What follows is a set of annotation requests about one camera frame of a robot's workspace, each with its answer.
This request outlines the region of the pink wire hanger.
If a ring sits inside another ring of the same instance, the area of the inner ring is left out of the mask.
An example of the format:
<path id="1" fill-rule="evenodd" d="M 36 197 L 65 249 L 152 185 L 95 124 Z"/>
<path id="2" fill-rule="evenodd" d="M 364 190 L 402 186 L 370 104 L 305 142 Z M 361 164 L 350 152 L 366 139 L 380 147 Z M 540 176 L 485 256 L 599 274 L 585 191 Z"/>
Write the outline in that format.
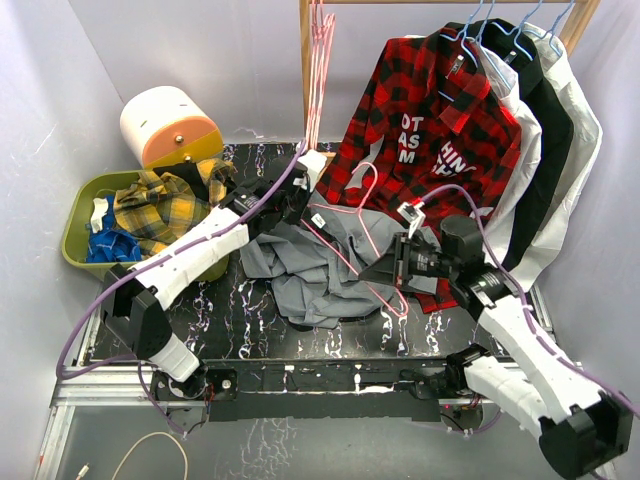
<path id="1" fill-rule="evenodd" d="M 362 200 L 360 201 L 360 203 L 358 204 L 358 206 L 353 210 L 353 211 L 347 211 L 344 208 L 338 208 L 334 205 L 320 205 L 317 203 L 314 203 L 314 206 L 321 208 L 321 209 L 325 209 L 325 210 L 329 210 L 329 211 L 334 211 L 334 212 L 338 212 L 338 213 L 344 213 L 344 214 L 353 214 L 356 216 L 356 218 L 358 219 L 363 232 L 365 233 L 365 236 L 373 250 L 373 252 L 376 254 L 376 258 L 379 259 L 381 257 L 381 254 L 379 252 L 379 250 L 377 249 L 377 246 L 375 244 L 375 242 L 373 241 L 373 238 L 371 237 L 371 234 L 364 222 L 364 219 L 362 217 L 362 212 L 363 212 L 363 207 L 365 206 L 369 196 L 371 195 L 371 192 L 373 191 L 373 188 L 375 187 L 378 178 L 379 178 L 379 174 L 378 174 L 378 170 L 376 168 L 376 166 L 368 161 L 363 161 L 360 164 L 358 164 L 353 170 L 352 170 L 352 175 L 355 175 L 355 173 L 360 170 L 362 167 L 368 167 L 371 168 L 373 170 L 373 176 L 374 179 L 371 183 L 371 185 L 369 186 L 369 188 L 367 189 L 364 197 L 362 198 Z M 302 225 L 309 230 L 313 235 L 315 235 L 327 248 L 329 248 L 345 265 L 346 267 L 353 272 L 354 274 L 358 275 L 359 272 L 355 269 L 355 267 L 349 262 L 349 260 L 338 250 L 336 249 L 329 241 L 327 241 L 313 226 L 311 226 L 304 218 L 301 219 L 301 223 Z M 384 307 L 386 307 L 390 313 L 394 314 L 399 320 L 401 319 L 406 319 L 407 315 L 409 314 L 410 308 L 409 308 L 409 303 L 406 300 L 405 296 L 398 290 L 395 289 L 395 292 L 398 294 L 399 296 L 399 303 L 401 306 L 401 310 L 397 310 L 395 309 L 383 296 L 381 296 L 369 283 L 366 283 L 367 288 L 370 290 L 370 292 L 382 303 L 382 305 Z"/>

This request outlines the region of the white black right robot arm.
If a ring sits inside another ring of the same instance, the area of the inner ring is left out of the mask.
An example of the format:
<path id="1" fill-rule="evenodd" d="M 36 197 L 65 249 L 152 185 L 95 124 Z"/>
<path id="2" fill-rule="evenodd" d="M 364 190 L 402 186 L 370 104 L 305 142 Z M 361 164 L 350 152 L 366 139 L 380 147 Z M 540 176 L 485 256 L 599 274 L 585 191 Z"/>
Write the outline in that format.
<path id="1" fill-rule="evenodd" d="M 454 215 L 440 224 L 441 245 L 398 232 L 360 280 L 414 291 L 413 279 L 445 279 L 456 303 L 518 364 L 509 372 L 473 344 L 446 358 L 445 381 L 455 395 L 493 401 L 538 442 L 551 468 L 577 479 L 626 453 L 634 414 L 621 398 L 587 378 L 532 320 L 516 282 L 485 260 L 475 219 Z"/>

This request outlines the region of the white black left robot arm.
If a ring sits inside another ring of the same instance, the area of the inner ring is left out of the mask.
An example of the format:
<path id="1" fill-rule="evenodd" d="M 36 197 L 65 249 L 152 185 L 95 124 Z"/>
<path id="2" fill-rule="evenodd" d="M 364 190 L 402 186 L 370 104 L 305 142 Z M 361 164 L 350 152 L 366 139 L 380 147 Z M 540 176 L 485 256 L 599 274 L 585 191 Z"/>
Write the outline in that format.
<path id="1" fill-rule="evenodd" d="M 243 182 L 185 237 L 129 269 L 116 265 L 105 276 L 101 321 L 136 360 L 155 365 L 186 399 L 204 392 L 205 367 L 174 333 L 166 310 L 220 260 L 279 223 L 300 219 L 313 191 L 310 173 L 298 166 L 275 185 L 263 178 Z"/>

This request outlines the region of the yellow plaid shirt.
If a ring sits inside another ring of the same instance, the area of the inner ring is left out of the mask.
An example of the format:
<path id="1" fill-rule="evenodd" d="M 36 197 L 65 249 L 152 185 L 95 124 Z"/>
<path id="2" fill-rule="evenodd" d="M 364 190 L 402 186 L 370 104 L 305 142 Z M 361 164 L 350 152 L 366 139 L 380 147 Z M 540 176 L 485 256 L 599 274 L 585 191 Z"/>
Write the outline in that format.
<path id="1" fill-rule="evenodd" d="M 144 259 L 179 240 L 213 208 L 196 198 L 183 179 L 169 173 L 159 176 L 153 169 L 140 171 L 114 199 L 117 225 L 138 241 Z"/>

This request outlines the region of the red black plaid shirt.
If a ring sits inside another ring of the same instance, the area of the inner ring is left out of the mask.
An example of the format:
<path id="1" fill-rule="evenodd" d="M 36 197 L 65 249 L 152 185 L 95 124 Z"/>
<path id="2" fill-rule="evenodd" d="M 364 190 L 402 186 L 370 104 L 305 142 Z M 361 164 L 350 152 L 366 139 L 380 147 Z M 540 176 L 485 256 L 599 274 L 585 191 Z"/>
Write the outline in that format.
<path id="1" fill-rule="evenodd" d="M 460 26 L 447 25 L 452 36 Z M 378 181 L 365 206 L 399 220 L 403 202 L 443 185 L 457 185 L 425 203 L 426 226 L 437 230 L 450 215 L 469 215 L 476 206 L 484 223 L 491 216 L 520 154 L 521 129 L 489 84 L 478 99 L 464 91 L 475 66 L 446 78 L 458 45 L 438 36 L 389 39 L 376 63 L 335 158 L 316 189 L 335 205 L 355 207 L 374 176 L 361 162 L 373 163 Z"/>

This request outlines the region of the light grey white shirt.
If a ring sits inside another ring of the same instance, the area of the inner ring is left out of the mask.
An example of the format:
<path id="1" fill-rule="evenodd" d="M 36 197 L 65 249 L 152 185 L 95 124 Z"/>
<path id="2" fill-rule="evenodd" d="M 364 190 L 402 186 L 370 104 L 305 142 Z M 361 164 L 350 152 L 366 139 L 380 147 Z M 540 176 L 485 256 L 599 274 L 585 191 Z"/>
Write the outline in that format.
<path id="1" fill-rule="evenodd" d="M 571 214 L 599 154 L 603 131 L 573 73 L 561 40 L 528 22 L 524 24 L 523 33 L 533 40 L 544 78 L 550 81 L 574 125 L 568 157 L 542 225 L 522 260 L 511 271 L 523 290 L 529 291 L 562 248 Z"/>

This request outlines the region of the white orange cylinder container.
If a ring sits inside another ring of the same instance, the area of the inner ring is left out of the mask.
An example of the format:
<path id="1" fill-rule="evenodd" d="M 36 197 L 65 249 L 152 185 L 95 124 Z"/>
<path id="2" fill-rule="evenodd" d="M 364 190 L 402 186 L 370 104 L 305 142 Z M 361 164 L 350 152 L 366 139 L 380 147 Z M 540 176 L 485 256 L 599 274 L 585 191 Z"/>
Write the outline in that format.
<path id="1" fill-rule="evenodd" d="M 144 169 L 220 157 L 224 142 L 216 123 L 181 89 L 158 86 L 124 106 L 121 134 Z"/>

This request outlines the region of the pink hangers bundle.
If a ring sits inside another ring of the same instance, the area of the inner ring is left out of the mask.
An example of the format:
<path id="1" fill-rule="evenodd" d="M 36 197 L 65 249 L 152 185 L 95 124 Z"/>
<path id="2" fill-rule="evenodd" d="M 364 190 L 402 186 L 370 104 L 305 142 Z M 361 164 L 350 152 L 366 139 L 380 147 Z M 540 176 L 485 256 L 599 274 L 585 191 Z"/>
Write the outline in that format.
<path id="1" fill-rule="evenodd" d="M 305 112 L 305 141 L 316 150 L 324 106 L 336 18 L 323 1 L 300 2 L 300 39 Z"/>

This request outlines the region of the blue cloth in basket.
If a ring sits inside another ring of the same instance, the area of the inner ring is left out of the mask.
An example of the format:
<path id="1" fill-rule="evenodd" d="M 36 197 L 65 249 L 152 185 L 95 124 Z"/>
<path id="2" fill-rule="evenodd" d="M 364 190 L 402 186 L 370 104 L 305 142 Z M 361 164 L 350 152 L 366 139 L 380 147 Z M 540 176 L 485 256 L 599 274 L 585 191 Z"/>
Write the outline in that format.
<path id="1" fill-rule="evenodd" d="M 109 202 L 108 213 L 103 219 L 103 229 L 93 233 L 88 224 L 89 240 L 87 263 L 127 263 L 142 260 L 138 241 L 126 230 L 121 229 L 114 214 L 113 195 L 106 195 Z"/>

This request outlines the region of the white cloth in basket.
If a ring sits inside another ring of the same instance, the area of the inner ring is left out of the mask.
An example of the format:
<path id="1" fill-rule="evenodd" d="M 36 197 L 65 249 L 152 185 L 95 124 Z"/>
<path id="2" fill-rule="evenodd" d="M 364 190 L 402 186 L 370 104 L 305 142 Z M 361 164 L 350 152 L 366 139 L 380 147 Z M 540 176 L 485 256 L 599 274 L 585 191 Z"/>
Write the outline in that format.
<path id="1" fill-rule="evenodd" d="M 103 229 L 103 219 L 108 213 L 109 202 L 106 198 L 93 199 L 93 212 L 90 217 L 90 226 L 93 233 Z"/>

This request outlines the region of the wooden clothes rack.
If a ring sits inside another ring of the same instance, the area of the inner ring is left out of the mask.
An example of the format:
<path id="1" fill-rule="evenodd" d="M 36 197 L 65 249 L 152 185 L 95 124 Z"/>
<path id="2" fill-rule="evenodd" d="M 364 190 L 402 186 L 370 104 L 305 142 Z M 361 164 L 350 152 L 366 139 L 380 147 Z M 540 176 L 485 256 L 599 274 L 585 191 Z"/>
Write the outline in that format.
<path id="1" fill-rule="evenodd" d="M 303 119 L 306 147 L 315 149 L 319 141 L 326 81 L 331 59 L 336 18 L 326 14 L 327 1 L 298 3 L 302 76 Z M 572 54 L 596 13 L 599 0 L 567 1 L 567 8 L 545 34 L 558 37 L 566 53 Z"/>

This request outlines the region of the olive green laundry basket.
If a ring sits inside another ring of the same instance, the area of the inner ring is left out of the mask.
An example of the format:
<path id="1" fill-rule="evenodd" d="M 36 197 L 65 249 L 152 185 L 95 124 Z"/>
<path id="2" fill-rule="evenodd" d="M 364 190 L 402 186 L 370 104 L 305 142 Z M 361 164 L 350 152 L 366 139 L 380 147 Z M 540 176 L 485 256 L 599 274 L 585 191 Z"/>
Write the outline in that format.
<path id="1" fill-rule="evenodd" d="M 113 195 L 118 190 L 129 187 L 138 179 L 142 170 L 108 173 L 98 176 L 85 184 L 76 195 L 62 240 L 62 254 L 72 266 L 84 270 L 102 280 L 117 263 L 87 263 L 89 230 L 88 224 L 93 211 L 93 199 Z M 137 262 L 121 263 L 128 268 Z"/>

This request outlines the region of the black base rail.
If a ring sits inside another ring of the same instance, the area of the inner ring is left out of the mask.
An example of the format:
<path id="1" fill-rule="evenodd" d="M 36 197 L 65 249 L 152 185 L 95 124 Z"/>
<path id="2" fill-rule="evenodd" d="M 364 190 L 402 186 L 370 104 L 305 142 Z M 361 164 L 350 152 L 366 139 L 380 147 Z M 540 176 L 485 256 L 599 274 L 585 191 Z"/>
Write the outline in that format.
<path id="1" fill-rule="evenodd" d="M 210 361 L 179 384 L 155 371 L 153 399 L 194 404 L 209 422 L 257 418 L 450 418 L 477 427 L 490 400 L 450 386 L 442 359 Z"/>

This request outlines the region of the aluminium frame rail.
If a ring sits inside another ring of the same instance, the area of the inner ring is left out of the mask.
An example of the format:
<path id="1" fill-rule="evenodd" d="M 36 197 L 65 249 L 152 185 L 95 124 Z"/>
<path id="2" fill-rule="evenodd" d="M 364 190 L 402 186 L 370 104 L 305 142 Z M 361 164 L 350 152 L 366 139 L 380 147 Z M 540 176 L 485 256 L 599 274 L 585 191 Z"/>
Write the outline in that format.
<path id="1" fill-rule="evenodd" d="M 506 351 L 465 311 L 381 310 L 332 330 L 281 318 L 267 282 L 188 287 L 176 334 L 207 361 L 442 359 L 477 342 Z M 538 443 L 492 402 L 477 427 L 450 418 L 257 418 L 209 422 L 194 404 L 149 401 L 155 370 L 118 362 L 59 382 L 40 479 L 552 479 Z"/>

